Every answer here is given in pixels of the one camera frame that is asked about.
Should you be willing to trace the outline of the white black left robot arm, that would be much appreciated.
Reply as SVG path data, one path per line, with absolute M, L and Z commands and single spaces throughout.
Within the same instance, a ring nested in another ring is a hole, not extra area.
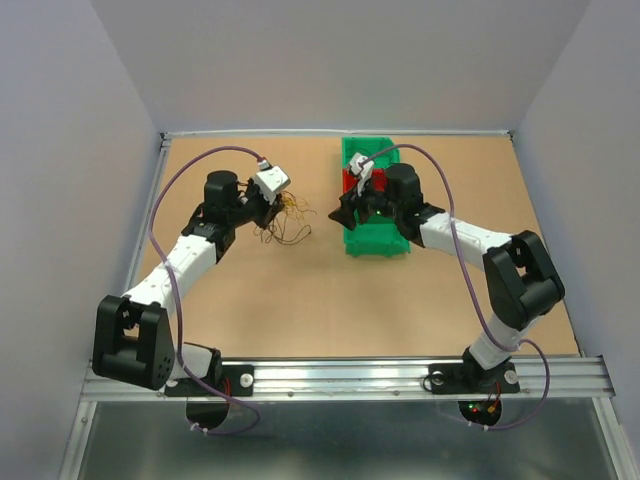
M 175 377 L 179 344 L 172 338 L 170 318 L 181 309 L 181 297 L 220 262 L 237 228 L 268 226 L 284 208 L 282 192 L 290 183 L 278 166 L 255 173 L 244 190 L 231 171 L 209 173 L 204 201 L 161 263 L 123 295 L 108 295 L 99 303 L 93 372 L 149 390 Z

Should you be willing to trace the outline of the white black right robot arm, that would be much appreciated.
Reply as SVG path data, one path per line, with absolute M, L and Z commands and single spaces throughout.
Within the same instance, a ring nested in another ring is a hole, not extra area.
M 484 389 L 498 378 L 531 326 L 565 297 L 543 241 L 529 230 L 508 234 L 481 228 L 425 202 L 419 177 L 408 164 L 386 168 L 381 190 L 373 184 L 369 159 L 355 157 L 347 172 L 355 183 L 341 195 L 331 220 L 355 230 L 373 215 L 385 217 L 407 241 L 456 257 L 463 271 L 475 266 L 484 273 L 492 315 L 481 321 L 482 332 L 464 351 L 461 366 L 441 376 L 447 384 Z

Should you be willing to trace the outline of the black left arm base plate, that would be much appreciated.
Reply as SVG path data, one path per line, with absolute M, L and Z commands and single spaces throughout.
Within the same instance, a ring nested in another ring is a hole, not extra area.
M 226 395 L 246 398 L 253 395 L 254 379 L 255 368 L 251 364 L 223 364 L 201 381 Z M 187 377 L 168 381 L 164 394 L 167 397 L 200 397 L 209 395 L 209 392 Z

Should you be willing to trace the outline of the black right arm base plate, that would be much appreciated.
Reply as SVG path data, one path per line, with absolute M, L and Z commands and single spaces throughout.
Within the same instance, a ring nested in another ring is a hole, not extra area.
M 470 363 L 434 363 L 422 379 L 423 386 L 435 395 L 516 394 L 521 391 L 513 363 L 483 370 Z

